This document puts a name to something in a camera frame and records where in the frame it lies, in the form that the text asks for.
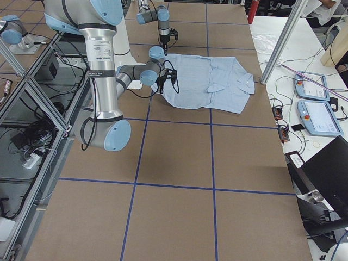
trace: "cloth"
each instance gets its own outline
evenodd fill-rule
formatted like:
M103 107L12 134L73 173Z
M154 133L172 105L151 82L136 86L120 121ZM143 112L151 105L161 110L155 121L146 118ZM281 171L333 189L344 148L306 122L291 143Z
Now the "cloth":
M178 71L180 93L174 91L170 80L165 82L163 90L163 97L174 107L241 113L250 94L255 92L252 74L235 57L168 54L166 58Z
M316 8L313 12L311 12L311 14L310 14L312 17L318 18L319 23L321 25L324 25L325 23L327 23L331 19L334 12L336 11L339 3L341 2L340 0L332 0L332 1L335 1L336 4L333 7L331 7L330 9L325 7L324 5L321 5L318 8Z

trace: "red object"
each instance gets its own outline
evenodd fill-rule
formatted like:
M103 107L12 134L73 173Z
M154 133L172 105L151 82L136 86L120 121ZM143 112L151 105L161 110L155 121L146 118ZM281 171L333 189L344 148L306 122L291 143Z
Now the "red object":
M254 21L254 17L256 14L256 11L259 7L260 0L253 0L250 6L250 11L248 15L248 23L252 24L252 21Z

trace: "person's arm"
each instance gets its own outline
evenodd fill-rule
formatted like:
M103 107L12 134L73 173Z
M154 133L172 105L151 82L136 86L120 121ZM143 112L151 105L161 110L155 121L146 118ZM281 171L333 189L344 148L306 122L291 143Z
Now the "person's arm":
M332 1L332 0L319 0L323 6L325 6L326 8L331 8L336 4L336 1Z

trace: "person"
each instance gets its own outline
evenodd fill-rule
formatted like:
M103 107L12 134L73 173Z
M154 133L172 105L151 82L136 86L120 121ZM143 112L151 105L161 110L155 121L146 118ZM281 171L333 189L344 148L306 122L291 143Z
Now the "person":
M317 7L311 12L306 18L312 28L318 27L329 27L337 22L337 18L333 18L338 4L338 0L318 0L322 3L321 6ZM288 5L295 4L296 0L286 0ZM273 16L288 16L291 12L291 8L278 9Z

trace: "white table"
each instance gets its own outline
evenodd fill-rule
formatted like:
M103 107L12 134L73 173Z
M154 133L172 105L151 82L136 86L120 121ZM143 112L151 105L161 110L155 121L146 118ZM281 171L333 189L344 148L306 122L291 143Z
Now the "white table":
M285 17L264 17L256 16L254 18L253 24L250 25L250 29L253 35L258 34L270 34L274 35L277 39L279 38L281 31L286 23L287 18ZM315 55L318 51L321 51L318 55L313 58L310 58L305 61L287 61L285 64L292 69L297 71L307 71L315 72L324 75L329 75L336 73L334 67L325 67L322 66L320 62L321 56L324 54L322 47L317 40L314 32L308 25L306 19L301 18L293 31L282 55L281 60L295 60L295 59L306 59ZM258 53L258 59L262 71L265 69L265 63L269 60L269 54L260 54ZM283 107L283 117L289 124L289 126L301 123L301 120L297 114L297 101L300 100L294 95L294 74L282 67L276 67L273 71L269 81L267 82L267 91L270 94L270 98L277 98L283 102L283 104L290 104L290 99L287 99L284 96L281 96L276 91L276 80L277 81L277 90L281 94L284 94L289 97L293 97L293 104L290 106ZM326 77L327 85L330 89L346 89L344 82L338 74L334 74ZM340 92L340 94L348 97L348 92ZM275 105L280 105L280 102L275 101ZM346 113L348 113L348 102L339 99L339 107L343 106ZM335 113L337 117L344 117L341 109ZM348 140L348 121L340 122L340 125L345 133L344 138ZM299 135L299 132L296 133L301 140L306 140L306 149L301 154L304 160L308 160L318 151L320 151L325 145L327 145L333 138L320 137L320 136L310 136L306 130L302 131L304 137ZM300 140L294 136L295 134L290 133L290 141L285 142L283 151L284 153L290 151L298 151L301 148ZM319 250L314 241L309 240L309 247L312 253L313 260L317 261L322 254L326 254L326 260L330 260L334 247L332 247L329 253L324 253ZM335 254L335 261L344 261L348 257L348 244L341 244Z

